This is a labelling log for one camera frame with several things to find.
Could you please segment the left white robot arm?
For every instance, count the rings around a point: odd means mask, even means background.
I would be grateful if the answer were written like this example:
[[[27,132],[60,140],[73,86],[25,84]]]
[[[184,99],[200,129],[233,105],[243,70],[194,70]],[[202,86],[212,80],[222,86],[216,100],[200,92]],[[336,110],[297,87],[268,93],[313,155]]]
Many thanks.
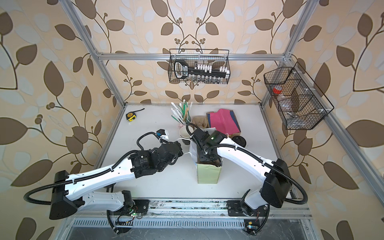
[[[130,191],[99,193],[97,190],[119,182],[134,180],[162,172],[183,155],[179,142],[162,143],[151,150],[131,150],[115,164],[82,174],[60,171],[55,182],[30,190],[24,200],[31,204],[50,206],[51,220],[60,220],[81,210],[116,212],[132,206]]]

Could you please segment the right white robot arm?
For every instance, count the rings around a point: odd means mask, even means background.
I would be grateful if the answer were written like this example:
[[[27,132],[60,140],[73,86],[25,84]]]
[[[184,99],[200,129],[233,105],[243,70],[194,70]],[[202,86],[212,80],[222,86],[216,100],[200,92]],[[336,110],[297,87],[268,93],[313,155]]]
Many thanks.
[[[294,180],[285,161],[272,161],[258,156],[234,142],[219,131],[211,134],[193,124],[187,124],[187,133],[197,147],[199,160],[220,161],[227,159],[242,167],[262,183],[259,189],[248,190],[235,209],[246,216],[253,216],[260,207],[281,208],[285,202],[304,205],[308,195]]]

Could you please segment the black paper cups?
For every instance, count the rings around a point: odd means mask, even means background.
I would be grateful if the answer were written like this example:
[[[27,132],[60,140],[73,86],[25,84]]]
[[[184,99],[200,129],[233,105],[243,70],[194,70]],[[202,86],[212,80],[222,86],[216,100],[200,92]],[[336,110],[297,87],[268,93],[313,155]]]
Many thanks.
[[[193,133],[194,131],[194,127],[192,127],[191,125],[189,126],[182,126],[180,128],[180,131],[179,131],[179,134],[180,134],[180,137],[182,138],[182,142],[184,143],[184,145],[190,145],[191,143],[191,135],[189,133]]]

